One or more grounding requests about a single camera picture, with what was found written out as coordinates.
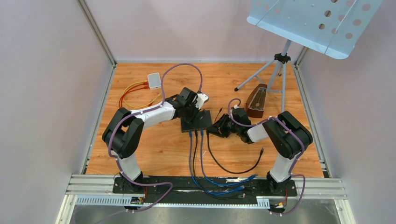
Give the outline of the black network switch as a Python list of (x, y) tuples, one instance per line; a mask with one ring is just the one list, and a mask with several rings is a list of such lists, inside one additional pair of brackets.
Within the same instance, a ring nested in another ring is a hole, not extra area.
[(198, 131), (207, 129), (212, 125), (211, 112), (199, 111), (195, 116), (181, 118), (181, 132)]

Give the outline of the brown wooden metronome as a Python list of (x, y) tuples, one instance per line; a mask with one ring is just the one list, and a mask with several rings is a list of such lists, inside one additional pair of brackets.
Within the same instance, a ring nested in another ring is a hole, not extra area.
[(245, 111), (251, 118), (262, 118), (264, 114), (265, 99), (267, 93), (266, 84), (258, 84), (251, 92), (245, 103)]

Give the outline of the small white router box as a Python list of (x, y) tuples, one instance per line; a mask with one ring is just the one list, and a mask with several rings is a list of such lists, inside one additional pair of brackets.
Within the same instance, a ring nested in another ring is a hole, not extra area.
[(158, 72), (147, 75), (148, 87), (151, 90), (160, 89), (162, 85), (161, 76)]

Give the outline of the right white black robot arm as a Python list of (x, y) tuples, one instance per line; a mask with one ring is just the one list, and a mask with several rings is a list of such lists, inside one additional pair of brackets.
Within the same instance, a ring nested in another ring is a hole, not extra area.
[(267, 173), (267, 190), (273, 195), (284, 191), (297, 159), (313, 143), (312, 134), (288, 111), (253, 125), (245, 109), (232, 109), (206, 132), (222, 138), (235, 133), (247, 144), (269, 138), (277, 150), (276, 161)]

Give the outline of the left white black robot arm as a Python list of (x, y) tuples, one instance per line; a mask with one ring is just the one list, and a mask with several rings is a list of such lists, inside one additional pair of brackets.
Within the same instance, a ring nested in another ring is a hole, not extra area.
[(120, 174), (126, 179), (125, 187), (132, 193), (143, 187), (142, 171), (135, 152), (142, 132), (158, 123), (184, 118), (194, 124), (209, 96), (184, 87), (179, 94), (160, 103), (139, 110), (118, 109), (102, 134), (110, 157), (116, 159)]

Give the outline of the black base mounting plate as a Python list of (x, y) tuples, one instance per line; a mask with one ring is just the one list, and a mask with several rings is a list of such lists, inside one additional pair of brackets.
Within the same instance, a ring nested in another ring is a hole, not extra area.
[(142, 194), (146, 203), (153, 203), (162, 195), (161, 203), (185, 204), (254, 204), (258, 196), (297, 196), (296, 185), (293, 180), (281, 190), (271, 191), (266, 179), (252, 179), (242, 184), (235, 177), (211, 177), (207, 181), (204, 177), (197, 177), (196, 181), (190, 176), (143, 176), (136, 182), (145, 186), (130, 183), (124, 177), (114, 178), (113, 190), (115, 194)]

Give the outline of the silver music stand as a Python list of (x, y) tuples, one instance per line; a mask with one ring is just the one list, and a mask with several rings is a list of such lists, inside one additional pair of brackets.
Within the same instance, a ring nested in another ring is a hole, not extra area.
[(374, 73), (381, 68), (386, 6), (382, 0), (255, 0), (237, 43), (256, 50), (275, 48), (276, 69), (290, 60), (292, 43), (309, 52), (303, 63), (314, 107), (328, 117), (348, 108), (372, 106), (380, 95)]

